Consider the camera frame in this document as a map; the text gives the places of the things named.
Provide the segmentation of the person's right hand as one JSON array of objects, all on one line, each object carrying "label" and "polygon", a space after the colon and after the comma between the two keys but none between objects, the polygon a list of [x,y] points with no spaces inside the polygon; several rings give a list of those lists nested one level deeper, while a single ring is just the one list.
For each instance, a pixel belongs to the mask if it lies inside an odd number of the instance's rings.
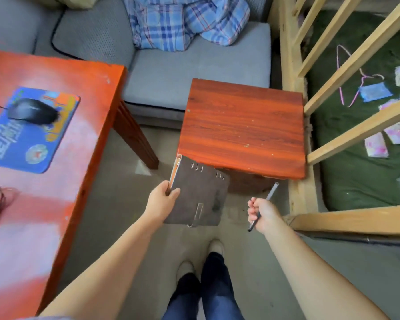
[{"label": "person's right hand", "polygon": [[[261,234],[266,236],[267,234],[270,234],[272,231],[277,229],[279,226],[286,225],[278,209],[270,201],[265,200],[265,202],[258,205],[259,205],[259,211],[261,213],[261,218],[257,222],[255,229],[259,231]],[[256,216],[250,216],[248,214],[249,223],[251,220],[255,219]]]}]

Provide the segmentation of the person's left hand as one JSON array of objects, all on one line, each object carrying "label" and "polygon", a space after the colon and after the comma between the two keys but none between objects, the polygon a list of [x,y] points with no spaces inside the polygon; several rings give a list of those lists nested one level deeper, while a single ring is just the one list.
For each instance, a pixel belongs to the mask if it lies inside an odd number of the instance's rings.
[{"label": "person's left hand", "polygon": [[165,192],[169,186],[169,181],[163,181],[151,191],[142,218],[155,225],[164,223],[174,207],[166,204]]}]

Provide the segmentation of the grey pen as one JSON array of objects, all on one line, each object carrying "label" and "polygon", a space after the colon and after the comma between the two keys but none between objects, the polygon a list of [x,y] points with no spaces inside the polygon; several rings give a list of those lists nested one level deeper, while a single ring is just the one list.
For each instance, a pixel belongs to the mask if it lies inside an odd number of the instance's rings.
[{"label": "grey pen", "polygon": [[[268,195],[267,195],[267,197],[266,197],[266,200],[267,200],[267,201],[270,201],[270,200],[271,200],[272,196],[274,195],[274,193],[275,193],[275,191],[277,190],[278,187],[279,187],[279,182],[275,182],[275,184],[273,185],[273,187],[271,188],[270,192],[268,193]],[[257,214],[257,219],[254,220],[254,221],[250,224],[250,227],[249,227],[248,230],[247,230],[248,232],[251,232],[251,231],[256,227],[256,224],[257,224],[257,222],[260,220],[260,218],[261,218],[261,213],[258,212],[258,214]]]}]

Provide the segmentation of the grey ring-bound notebook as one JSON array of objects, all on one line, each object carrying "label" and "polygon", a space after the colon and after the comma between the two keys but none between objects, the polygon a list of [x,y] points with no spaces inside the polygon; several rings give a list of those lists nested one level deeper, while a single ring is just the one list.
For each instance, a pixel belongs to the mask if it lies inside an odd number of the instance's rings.
[{"label": "grey ring-bound notebook", "polygon": [[178,154],[172,169],[167,194],[181,190],[165,224],[218,226],[228,193],[229,175]]}]

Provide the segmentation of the person's right forearm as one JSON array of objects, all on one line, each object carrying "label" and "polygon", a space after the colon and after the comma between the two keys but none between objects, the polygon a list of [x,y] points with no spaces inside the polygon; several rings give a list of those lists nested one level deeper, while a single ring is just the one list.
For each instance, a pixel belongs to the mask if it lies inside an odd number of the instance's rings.
[{"label": "person's right forearm", "polygon": [[262,222],[261,231],[307,320],[390,320],[284,221]]}]

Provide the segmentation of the person's right white shoe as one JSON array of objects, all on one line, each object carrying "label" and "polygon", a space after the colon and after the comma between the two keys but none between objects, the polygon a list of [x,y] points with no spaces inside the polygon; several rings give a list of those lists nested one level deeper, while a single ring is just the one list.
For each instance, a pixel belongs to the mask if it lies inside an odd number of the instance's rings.
[{"label": "person's right white shoe", "polygon": [[224,258],[224,245],[217,238],[214,238],[212,241],[210,241],[208,245],[208,255],[211,253],[218,254]]}]

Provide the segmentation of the person's white shoe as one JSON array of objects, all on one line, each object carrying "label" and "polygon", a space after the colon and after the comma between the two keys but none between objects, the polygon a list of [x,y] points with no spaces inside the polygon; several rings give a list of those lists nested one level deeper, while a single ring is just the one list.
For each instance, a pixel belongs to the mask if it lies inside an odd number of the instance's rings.
[{"label": "person's white shoe", "polygon": [[185,260],[179,265],[176,272],[176,283],[178,283],[179,280],[181,280],[181,278],[186,274],[194,274],[194,276],[196,276],[194,265],[189,260]]},{"label": "person's white shoe", "polygon": [[212,241],[210,241],[208,245],[208,255],[211,253],[218,254],[224,258],[224,245],[217,238],[214,238]]}]

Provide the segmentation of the person's right leg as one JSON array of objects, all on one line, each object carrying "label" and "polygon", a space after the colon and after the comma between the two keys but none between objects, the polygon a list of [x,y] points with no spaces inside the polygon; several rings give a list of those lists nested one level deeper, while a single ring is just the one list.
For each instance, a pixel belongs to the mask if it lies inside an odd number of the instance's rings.
[{"label": "person's right leg", "polygon": [[200,282],[206,320],[245,320],[235,300],[229,271],[221,254],[208,254]]}]

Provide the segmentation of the green mattress cover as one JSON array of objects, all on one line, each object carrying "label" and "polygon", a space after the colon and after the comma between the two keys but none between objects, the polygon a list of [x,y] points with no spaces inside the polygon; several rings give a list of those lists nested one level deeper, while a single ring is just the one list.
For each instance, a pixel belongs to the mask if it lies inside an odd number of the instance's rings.
[{"label": "green mattress cover", "polygon": [[[337,46],[353,53],[384,20],[364,12],[352,13],[333,40],[320,55],[307,74],[308,97],[312,98],[337,70],[346,62],[348,54]],[[365,85],[379,82],[391,92],[391,96],[372,102],[364,102],[357,96],[352,99],[361,84],[361,73],[355,72],[341,87],[344,103],[336,90],[311,117],[313,139],[321,147],[347,130],[377,113],[382,105],[397,102],[400,87],[395,83],[395,69],[400,66],[400,31],[395,34],[363,66],[366,75],[383,75],[367,79]],[[320,162],[324,203],[329,211],[356,210],[400,205],[400,144],[393,144],[382,132],[388,148],[388,157],[369,157],[361,140],[346,150]]]}]

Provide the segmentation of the red wooden desk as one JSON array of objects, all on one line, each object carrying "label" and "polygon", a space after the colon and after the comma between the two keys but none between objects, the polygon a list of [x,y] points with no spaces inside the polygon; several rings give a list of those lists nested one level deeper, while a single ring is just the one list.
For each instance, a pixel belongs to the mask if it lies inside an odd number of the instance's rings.
[{"label": "red wooden desk", "polygon": [[35,316],[54,297],[112,128],[149,169],[159,160],[122,100],[120,65],[0,51],[0,102],[18,86],[81,97],[50,168],[0,167],[0,320]]}]

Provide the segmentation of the grey sofa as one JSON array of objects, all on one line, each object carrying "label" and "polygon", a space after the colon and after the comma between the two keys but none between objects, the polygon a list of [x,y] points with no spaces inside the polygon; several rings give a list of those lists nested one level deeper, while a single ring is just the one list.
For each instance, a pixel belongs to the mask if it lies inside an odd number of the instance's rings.
[{"label": "grey sofa", "polygon": [[88,10],[0,0],[0,51],[123,65],[131,114],[166,128],[181,128],[194,78],[269,88],[271,36],[269,23],[249,18],[230,46],[196,36],[183,52],[137,49],[123,0],[99,0]]}]

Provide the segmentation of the blue printed mouse pad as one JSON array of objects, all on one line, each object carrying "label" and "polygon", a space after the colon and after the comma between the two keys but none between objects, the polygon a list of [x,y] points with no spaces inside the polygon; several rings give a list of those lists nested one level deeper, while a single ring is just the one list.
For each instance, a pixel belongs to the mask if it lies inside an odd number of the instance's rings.
[{"label": "blue printed mouse pad", "polygon": [[[9,119],[7,109],[16,100],[40,100],[59,111],[58,121],[35,125]],[[8,100],[0,114],[0,167],[42,174],[52,159],[80,104],[81,97],[58,91],[20,86]]]}]

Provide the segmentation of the blue plaid shirt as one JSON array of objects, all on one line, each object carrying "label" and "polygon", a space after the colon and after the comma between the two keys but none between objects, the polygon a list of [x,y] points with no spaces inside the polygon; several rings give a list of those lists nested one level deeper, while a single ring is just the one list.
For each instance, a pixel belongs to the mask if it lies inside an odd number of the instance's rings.
[{"label": "blue plaid shirt", "polygon": [[246,0],[123,0],[137,49],[187,50],[196,36],[232,45],[250,18]]}]

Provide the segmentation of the beige cushion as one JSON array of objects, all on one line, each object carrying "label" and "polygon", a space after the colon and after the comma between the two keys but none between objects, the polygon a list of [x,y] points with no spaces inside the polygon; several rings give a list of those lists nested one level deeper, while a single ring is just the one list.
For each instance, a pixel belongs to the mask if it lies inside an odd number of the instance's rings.
[{"label": "beige cushion", "polygon": [[91,9],[99,0],[30,0],[49,9],[67,7],[71,10]]}]

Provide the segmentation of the light wooden bed frame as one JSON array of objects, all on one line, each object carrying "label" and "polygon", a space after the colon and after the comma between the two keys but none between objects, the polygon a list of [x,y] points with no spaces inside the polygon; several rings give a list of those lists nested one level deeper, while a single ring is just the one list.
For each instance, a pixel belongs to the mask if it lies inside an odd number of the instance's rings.
[{"label": "light wooden bed frame", "polygon": [[[268,23],[281,42],[282,86],[286,91],[305,91],[304,77],[323,53],[326,46],[346,22],[361,0],[345,0],[327,26],[324,34],[305,60],[302,60],[301,42],[312,26],[326,0],[315,0],[303,24],[298,16],[306,0],[273,0]],[[386,19],[359,46],[352,56],[337,69],[323,87],[304,106],[304,117],[309,117],[320,105],[342,86],[391,37],[400,30],[400,3]],[[301,233],[345,233],[361,236],[400,237],[400,206],[371,209],[319,212],[314,166],[342,150],[400,121],[400,102],[379,111],[364,122],[311,151],[310,132],[305,131],[307,145],[307,176],[300,181],[288,181],[289,215],[284,219]]]}]

